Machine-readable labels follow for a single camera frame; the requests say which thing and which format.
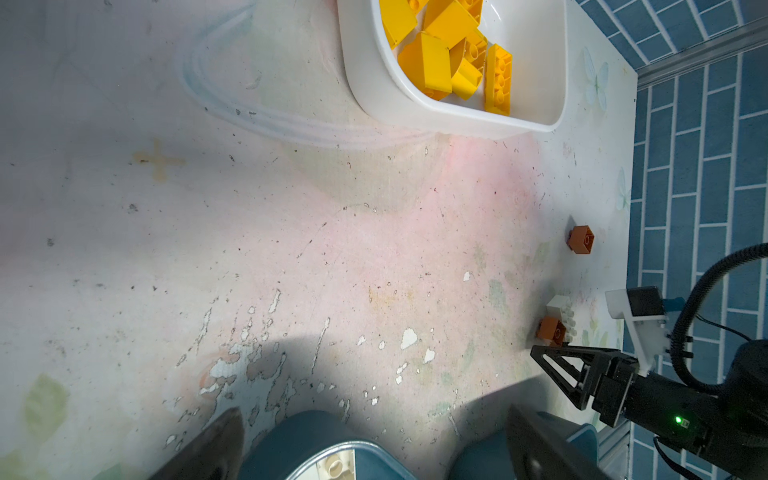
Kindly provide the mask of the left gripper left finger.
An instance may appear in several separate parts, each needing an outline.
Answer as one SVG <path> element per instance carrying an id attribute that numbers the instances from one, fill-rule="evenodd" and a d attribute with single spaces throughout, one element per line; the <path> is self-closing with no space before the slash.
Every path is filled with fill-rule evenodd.
<path id="1" fill-rule="evenodd" d="M 237 479 L 244 451 L 239 407 L 224 411 L 150 479 Z"/>

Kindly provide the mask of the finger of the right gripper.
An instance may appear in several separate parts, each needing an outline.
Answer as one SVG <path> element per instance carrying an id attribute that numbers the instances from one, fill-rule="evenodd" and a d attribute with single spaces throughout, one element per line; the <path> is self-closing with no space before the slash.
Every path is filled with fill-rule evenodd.
<path id="1" fill-rule="evenodd" d="M 587 408 L 606 373 L 602 348 L 534 345 L 530 356 L 579 410 Z"/>

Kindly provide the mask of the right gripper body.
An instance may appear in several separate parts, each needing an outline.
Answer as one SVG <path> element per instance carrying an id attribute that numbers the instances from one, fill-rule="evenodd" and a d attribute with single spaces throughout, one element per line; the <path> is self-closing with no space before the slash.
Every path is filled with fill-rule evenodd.
<path id="1" fill-rule="evenodd" d="M 638 373 L 638 362 L 617 350 L 600 351 L 592 408 L 610 426 L 625 418 L 675 450 L 712 453 L 729 447 L 729 429 L 716 399 L 664 376 Z"/>

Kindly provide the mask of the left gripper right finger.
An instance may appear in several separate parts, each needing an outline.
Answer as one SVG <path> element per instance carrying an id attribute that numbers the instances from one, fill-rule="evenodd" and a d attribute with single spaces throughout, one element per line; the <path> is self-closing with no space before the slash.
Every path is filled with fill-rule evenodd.
<path id="1" fill-rule="evenodd" d="M 609 479 L 527 405 L 510 406 L 505 432 L 517 479 Z"/>

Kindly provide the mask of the brown lego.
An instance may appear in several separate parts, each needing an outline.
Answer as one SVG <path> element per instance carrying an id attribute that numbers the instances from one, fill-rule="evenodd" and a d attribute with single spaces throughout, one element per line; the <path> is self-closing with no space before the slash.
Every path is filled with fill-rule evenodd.
<path id="1" fill-rule="evenodd" d="M 566 340 L 567 327 L 560 319 L 546 316 L 540 320 L 535 335 L 549 346 L 560 347 Z"/>

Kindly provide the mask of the brown lego mid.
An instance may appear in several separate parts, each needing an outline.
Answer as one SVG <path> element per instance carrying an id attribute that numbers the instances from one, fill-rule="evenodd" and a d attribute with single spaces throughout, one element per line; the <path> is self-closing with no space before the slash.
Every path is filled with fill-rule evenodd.
<path id="1" fill-rule="evenodd" d="M 579 255 L 589 255 L 592 251 L 595 235 L 587 225 L 575 226 L 569 233 L 568 247 Z"/>

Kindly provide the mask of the small white lego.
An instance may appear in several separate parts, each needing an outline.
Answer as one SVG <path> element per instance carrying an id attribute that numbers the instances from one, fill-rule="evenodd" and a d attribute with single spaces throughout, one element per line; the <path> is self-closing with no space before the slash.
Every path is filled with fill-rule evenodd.
<path id="1" fill-rule="evenodd" d="M 313 480 L 356 480 L 355 451 L 342 450 L 315 462 L 302 479 Z"/>

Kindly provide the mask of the yellow long lego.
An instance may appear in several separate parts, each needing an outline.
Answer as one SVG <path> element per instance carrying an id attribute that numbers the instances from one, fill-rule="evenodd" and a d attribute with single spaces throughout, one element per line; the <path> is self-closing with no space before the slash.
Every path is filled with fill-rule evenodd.
<path id="1" fill-rule="evenodd" d="M 509 116 L 511 110 L 511 76 L 513 56 L 493 44 L 487 52 L 484 86 L 486 112 Z"/>

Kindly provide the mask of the yellow studded lego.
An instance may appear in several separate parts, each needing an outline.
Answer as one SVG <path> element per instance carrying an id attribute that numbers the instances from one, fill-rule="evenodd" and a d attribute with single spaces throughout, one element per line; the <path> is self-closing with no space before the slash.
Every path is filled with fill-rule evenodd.
<path id="1" fill-rule="evenodd" d="M 468 33 L 464 43 L 464 58 L 481 74 L 485 73 L 488 40 L 479 29 Z"/>

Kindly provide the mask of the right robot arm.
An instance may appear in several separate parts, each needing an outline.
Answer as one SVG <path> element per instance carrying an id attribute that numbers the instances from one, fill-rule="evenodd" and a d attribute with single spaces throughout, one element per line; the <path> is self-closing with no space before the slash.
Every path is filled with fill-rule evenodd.
<path id="1" fill-rule="evenodd" d="M 767 343 L 743 344 L 717 393 L 639 373 L 616 349 L 535 345 L 531 357 L 571 403 L 614 427 L 626 419 L 666 446 L 741 479 L 767 476 Z"/>

